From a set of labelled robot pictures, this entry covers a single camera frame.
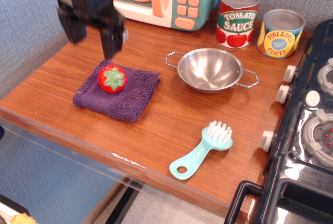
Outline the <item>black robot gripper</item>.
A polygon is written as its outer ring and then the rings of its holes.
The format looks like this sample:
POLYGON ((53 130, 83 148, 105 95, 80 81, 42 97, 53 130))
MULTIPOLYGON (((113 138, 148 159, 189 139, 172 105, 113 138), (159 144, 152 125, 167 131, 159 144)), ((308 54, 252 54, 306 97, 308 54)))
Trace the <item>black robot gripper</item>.
POLYGON ((126 41, 125 17, 114 6, 113 0, 57 0, 58 18, 67 38, 76 44, 86 35, 86 26, 100 30, 105 59, 122 50, 126 41))

